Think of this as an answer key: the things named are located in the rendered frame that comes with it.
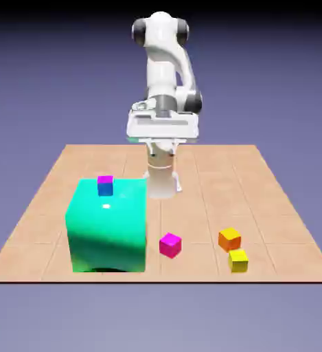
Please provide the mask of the small blue cube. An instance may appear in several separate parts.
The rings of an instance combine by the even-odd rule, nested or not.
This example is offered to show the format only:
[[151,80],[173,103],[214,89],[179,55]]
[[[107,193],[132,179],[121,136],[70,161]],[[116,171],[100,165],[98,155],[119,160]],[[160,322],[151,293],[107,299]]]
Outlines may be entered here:
[[110,197],[113,195],[112,175],[100,175],[97,177],[97,192],[100,197]]

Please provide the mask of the large teal box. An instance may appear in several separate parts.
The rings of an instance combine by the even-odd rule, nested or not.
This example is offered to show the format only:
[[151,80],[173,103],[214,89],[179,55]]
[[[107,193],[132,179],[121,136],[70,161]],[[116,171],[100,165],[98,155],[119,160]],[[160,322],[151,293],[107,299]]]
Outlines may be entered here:
[[145,179],[115,179],[111,196],[81,179],[65,214],[73,271],[144,272],[146,209]]

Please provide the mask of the small orange cube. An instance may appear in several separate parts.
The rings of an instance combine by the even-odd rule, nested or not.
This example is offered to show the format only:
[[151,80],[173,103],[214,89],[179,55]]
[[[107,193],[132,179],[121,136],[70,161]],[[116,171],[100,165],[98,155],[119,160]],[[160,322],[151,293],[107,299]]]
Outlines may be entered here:
[[239,249],[241,239],[241,234],[235,228],[225,228],[218,233],[218,245],[225,252]]

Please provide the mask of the small magenta cube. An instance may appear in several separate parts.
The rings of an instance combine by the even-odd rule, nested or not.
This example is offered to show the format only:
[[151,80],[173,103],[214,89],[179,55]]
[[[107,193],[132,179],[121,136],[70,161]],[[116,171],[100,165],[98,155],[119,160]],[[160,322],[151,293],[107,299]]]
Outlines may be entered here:
[[172,233],[167,233],[159,240],[159,252],[173,259],[182,250],[182,238]]

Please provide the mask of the small yellow cube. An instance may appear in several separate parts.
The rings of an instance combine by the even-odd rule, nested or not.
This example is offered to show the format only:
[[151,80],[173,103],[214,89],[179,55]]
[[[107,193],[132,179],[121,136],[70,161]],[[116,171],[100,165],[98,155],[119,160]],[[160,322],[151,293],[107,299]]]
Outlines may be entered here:
[[249,259],[245,250],[230,250],[228,264],[232,273],[246,272],[248,270]]

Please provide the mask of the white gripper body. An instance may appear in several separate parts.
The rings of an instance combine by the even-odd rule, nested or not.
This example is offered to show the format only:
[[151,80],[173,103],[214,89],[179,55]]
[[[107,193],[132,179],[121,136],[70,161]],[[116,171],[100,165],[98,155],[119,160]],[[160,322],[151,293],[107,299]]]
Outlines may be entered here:
[[170,117],[157,117],[155,110],[131,111],[126,134],[137,139],[195,140],[199,135],[198,115],[170,112]]

